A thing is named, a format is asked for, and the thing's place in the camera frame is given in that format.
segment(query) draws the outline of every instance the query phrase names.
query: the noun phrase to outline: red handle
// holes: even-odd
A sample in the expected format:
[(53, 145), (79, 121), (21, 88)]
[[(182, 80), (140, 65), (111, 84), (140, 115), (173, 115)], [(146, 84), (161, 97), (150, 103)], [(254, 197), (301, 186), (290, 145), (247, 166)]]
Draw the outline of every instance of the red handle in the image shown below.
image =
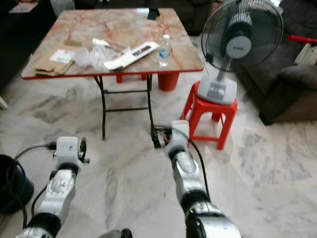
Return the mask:
[(307, 38), (302, 36), (289, 35), (289, 41), (301, 42), (301, 43), (317, 43), (317, 39)]

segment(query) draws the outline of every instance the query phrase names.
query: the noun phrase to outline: black bucket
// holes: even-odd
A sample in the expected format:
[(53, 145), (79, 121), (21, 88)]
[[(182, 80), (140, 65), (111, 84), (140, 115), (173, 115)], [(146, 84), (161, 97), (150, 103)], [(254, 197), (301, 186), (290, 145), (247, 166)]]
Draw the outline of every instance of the black bucket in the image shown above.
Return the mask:
[(33, 184), (25, 176), (22, 167), (7, 156), (0, 155), (0, 213), (10, 214), (21, 209), (20, 204), (12, 197), (12, 192), (20, 199), (23, 205), (27, 204), (34, 191)]

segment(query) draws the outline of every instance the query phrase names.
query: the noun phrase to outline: dark gray sofa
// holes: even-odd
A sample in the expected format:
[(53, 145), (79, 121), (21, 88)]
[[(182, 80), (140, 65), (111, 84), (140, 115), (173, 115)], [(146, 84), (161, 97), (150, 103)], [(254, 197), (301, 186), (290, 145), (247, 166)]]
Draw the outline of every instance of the dark gray sofa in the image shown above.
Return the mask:
[(202, 32), (208, 18), (212, 0), (75, 0), (76, 9), (88, 8), (173, 8), (189, 35)]
[(290, 34), (317, 39), (317, 0), (283, 0), (280, 6), (280, 45), (265, 62), (238, 74), (266, 125), (317, 119), (317, 66), (294, 65), (303, 44), (287, 40)]

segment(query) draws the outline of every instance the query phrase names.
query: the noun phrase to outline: fan grill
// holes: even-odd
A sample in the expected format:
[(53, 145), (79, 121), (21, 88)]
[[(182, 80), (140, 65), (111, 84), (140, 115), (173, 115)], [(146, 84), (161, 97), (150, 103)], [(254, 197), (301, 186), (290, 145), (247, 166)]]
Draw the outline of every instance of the fan grill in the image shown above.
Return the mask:
[[(242, 71), (266, 60), (277, 48), (282, 32), (282, 18), (272, 4), (264, 0), (236, 0), (209, 18), (202, 34), (202, 49), (214, 67), (227, 72)], [(228, 60), (227, 43), (238, 35), (251, 40), (251, 50), (243, 58)]]

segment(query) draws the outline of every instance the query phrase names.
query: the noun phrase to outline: red table edge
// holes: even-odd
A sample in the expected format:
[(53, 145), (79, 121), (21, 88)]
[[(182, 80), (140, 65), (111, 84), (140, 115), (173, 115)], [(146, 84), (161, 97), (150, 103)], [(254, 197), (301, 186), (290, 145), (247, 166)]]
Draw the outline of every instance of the red table edge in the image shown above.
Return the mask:
[(53, 78), (78, 78), (78, 77), (98, 77), (98, 76), (116, 76), (116, 75), (133, 75), (133, 74), (173, 74), (173, 73), (186, 73), (186, 72), (200, 72), (203, 71), (204, 68), (198, 69), (189, 69), (189, 70), (172, 70), (172, 71), (143, 71), (143, 72), (109, 72), (109, 73), (92, 73), (92, 74), (60, 74), (56, 76), (48, 76), (48, 75), (36, 75), (31, 77), (23, 77), (24, 80), (35, 80), (35, 79), (53, 79)]

